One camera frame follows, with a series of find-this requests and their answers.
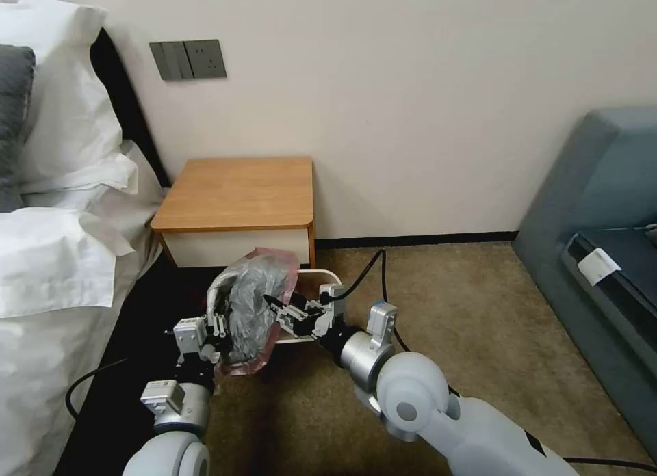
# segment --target white drawer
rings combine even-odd
[[[310,262],[308,230],[162,233],[178,267],[227,266],[256,247],[294,252],[299,263]]]

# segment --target wooden tabletop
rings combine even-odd
[[[189,160],[151,222],[159,232],[306,228],[310,157]]]

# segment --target black bed frame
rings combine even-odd
[[[112,100],[123,138],[139,146],[160,185],[170,187],[128,74],[104,29],[91,47],[91,60]],[[130,360],[94,377],[56,475],[123,473],[127,460],[152,436],[153,417],[139,402],[140,394],[149,380],[167,377],[176,362],[175,342],[164,331],[196,313],[190,309],[202,313],[202,305],[197,287],[164,254],[137,281],[121,308],[101,366]]]

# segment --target wall switch panel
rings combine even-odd
[[[219,40],[188,40],[185,49],[195,78],[226,77]]]
[[[149,46],[164,81],[227,76],[219,40],[152,42]]]

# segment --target gray sofa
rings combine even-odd
[[[657,107],[578,123],[513,247],[619,411],[657,459]],[[621,268],[592,285],[603,249]]]

